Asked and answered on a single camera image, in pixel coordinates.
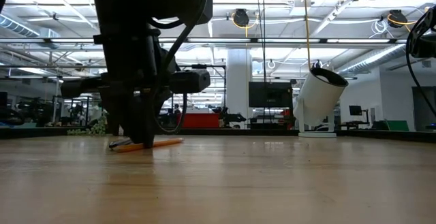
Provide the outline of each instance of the computer screen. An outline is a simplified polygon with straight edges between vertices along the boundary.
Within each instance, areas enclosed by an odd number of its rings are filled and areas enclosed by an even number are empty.
[[[349,107],[349,115],[361,116],[362,115],[362,107],[361,106],[350,106]]]
[[[290,108],[292,107],[291,83],[249,82],[250,108]]]

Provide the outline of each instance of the white column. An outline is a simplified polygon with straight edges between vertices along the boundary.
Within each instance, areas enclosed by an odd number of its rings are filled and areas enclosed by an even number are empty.
[[[245,123],[232,123],[241,129],[247,129],[252,111],[248,106],[248,82],[251,80],[250,50],[229,49],[227,57],[227,99],[226,105],[231,114],[241,114]]]

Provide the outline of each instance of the wooden surface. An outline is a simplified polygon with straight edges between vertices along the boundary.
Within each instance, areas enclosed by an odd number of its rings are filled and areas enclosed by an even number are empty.
[[[435,223],[436,146],[360,138],[0,140],[0,223]]]

